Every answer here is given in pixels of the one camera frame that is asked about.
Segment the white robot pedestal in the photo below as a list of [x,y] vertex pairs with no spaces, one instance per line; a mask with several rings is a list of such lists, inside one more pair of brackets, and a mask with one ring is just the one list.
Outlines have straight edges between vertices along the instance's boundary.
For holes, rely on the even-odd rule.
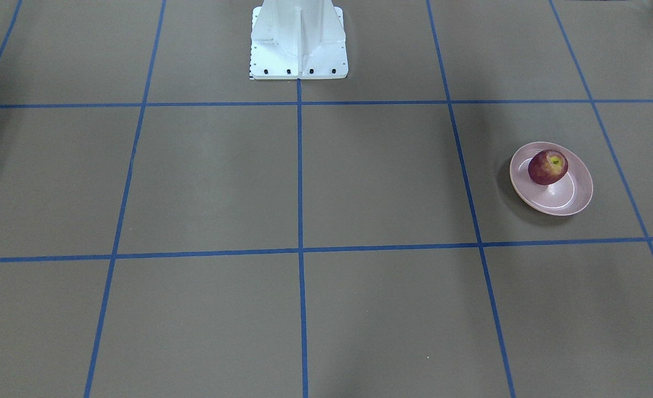
[[344,12],[331,1],[265,1],[252,10],[249,76],[342,79],[349,74]]

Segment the red apple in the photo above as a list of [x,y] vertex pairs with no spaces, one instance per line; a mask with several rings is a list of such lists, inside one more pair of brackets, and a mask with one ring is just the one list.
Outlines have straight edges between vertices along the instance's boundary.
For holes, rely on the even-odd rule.
[[568,161],[558,150],[540,151],[529,161],[527,171],[531,181],[538,185],[552,185],[566,176]]

